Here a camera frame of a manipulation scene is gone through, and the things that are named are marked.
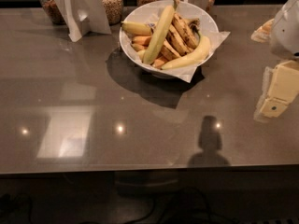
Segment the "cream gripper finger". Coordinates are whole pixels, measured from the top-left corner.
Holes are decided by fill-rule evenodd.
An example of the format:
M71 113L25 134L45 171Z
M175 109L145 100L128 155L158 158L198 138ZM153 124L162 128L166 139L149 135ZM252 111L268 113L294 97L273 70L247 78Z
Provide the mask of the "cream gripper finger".
M259 43L268 43L270 40L270 34L272 30L272 24L273 19L265 22L263 25L261 25L256 31L254 31L251 35L251 39L253 41L259 42Z
M299 62L288 60L263 73L262 95L254 119L267 122L278 118L299 95Z

